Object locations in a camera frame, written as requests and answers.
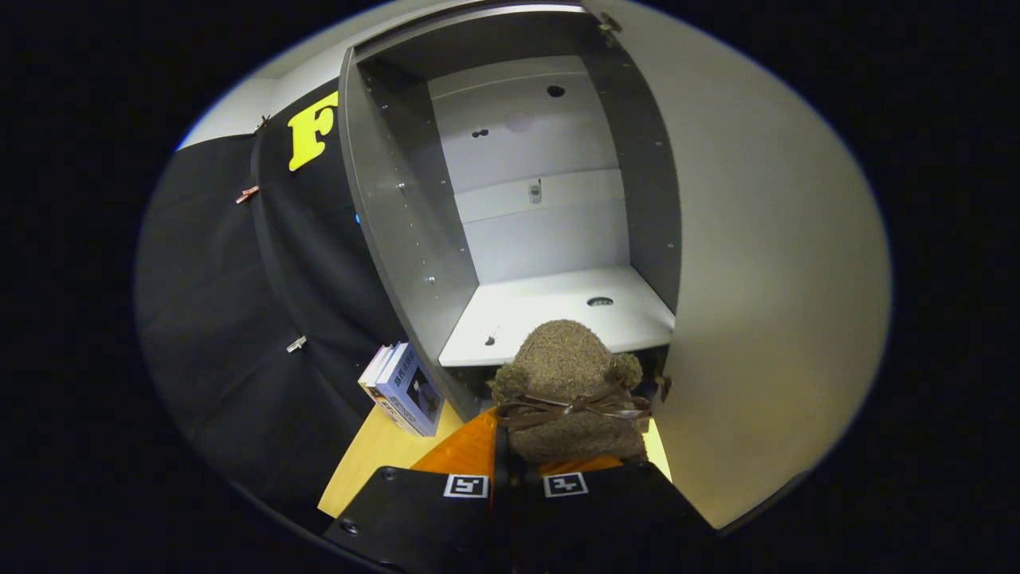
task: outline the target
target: brown ribbon bow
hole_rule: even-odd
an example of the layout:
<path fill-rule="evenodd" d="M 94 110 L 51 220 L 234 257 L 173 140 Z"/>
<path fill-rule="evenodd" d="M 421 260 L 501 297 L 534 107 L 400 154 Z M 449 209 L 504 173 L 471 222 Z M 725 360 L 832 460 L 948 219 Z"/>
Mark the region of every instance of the brown ribbon bow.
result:
<path fill-rule="evenodd" d="M 634 409 L 623 408 L 624 403 L 632 403 Z M 511 410 L 519 408 L 527 411 L 509 415 Z M 652 416 L 652 404 L 644 397 L 630 397 L 626 390 L 613 386 L 591 397 L 582 396 L 575 399 L 528 393 L 521 397 L 520 401 L 498 407 L 493 413 L 493 418 L 501 426 L 518 429 L 542 425 L 572 413 L 585 411 L 613 419 L 639 421 Z"/>

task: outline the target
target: book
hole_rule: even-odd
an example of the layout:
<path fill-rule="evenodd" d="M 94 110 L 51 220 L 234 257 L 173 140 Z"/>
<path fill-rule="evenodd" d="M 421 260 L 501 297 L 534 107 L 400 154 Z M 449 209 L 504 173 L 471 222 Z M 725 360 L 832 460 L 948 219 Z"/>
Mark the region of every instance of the book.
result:
<path fill-rule="evenodd" d="M 394 349 L 374 386 L 421 436 L 436 436 L 444 399 L 413 346 Z"/>
<path fill-rule="evenodd" d="M 393 357 L 393 346 L 385 346 L 379 348 L 375 353 L 375 357 L 372 358 L 368 366 L 365 367 L 364 372 L 358 377 L 358 386 L 360 386 L 365 394 L 368 395 L 375 402 L 376 405 L 382 409 L 384 412 L 390 417 L 390 419 L 396 423 L 398 427 L 403 429 L 405 432 L 412 434 L 414 436 L 421 436 L 421 433 L 415 430 L 410 423 L 404 420 L 404 418 L 397 412 L 397 410 L 390 405 L 386 397 L 382 396 L 378 389 L 375 388 L 375 379 L 378 377 L 379 373 L 386 368 L 390 359 Z"/>

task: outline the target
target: brown teddy bear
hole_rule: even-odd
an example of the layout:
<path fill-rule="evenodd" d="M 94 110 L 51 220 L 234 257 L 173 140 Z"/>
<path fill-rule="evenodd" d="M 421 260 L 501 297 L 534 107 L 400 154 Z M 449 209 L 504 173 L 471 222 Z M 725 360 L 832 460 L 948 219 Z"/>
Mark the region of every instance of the brown teddy bear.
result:
<path fill-rule="evenodd" d="M 495 418 L 525 461 L 629 462 L 648 460 L 638 422 L 651 416 L 650 404 L 629 393 L 641 380 L 636 358 L 610 354 L 580 323 L 552 321 L 532 331 L 488 384 Z"/>

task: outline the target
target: wooden table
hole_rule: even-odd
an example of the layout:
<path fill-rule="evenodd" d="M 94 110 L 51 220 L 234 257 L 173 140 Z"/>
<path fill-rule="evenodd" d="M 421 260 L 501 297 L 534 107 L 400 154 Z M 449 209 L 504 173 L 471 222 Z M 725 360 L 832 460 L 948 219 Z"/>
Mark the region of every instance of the wooden table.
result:
<path fill-rule="evenodd" d="M 447 403 L 443 407 L 436 436 L 411 436 L 394 424 L 386 412 L 376 406 L 368 414 L 368 418 L 361 425 L 361 430 L 333 473 L 329 484 L 319 499 L 318 509 L 337 518 L 376 469 L 382 466 L 405 469 L 411 467 L 461 425 L 463 423 L 460 418 Z M 671 481 L 666 454 L 662 450 L 662 441 L 659 439 L 654 419 L 649 421 L 649 431 L 644 437 L 649 460 L 655 463 L 662 474 Z"/>

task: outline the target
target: yellow letter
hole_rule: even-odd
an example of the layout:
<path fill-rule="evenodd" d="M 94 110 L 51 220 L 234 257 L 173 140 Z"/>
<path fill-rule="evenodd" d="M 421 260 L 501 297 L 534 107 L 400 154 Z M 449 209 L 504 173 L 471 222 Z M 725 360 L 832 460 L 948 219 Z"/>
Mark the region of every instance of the yellow letter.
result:
<path fill-rule="evenodd" d="M 333 110 L 329 107 L 340 105 L 340 92 L 334 92 L 314 105 L 307 107 L 294 115 L 287 122 L 294 134 L 294 156 L 291 157 L 291 170 L 315 159 L 325 150 L 325 144 L 315 138 L 319 133 L 323 136 L 333 128 Z"/>

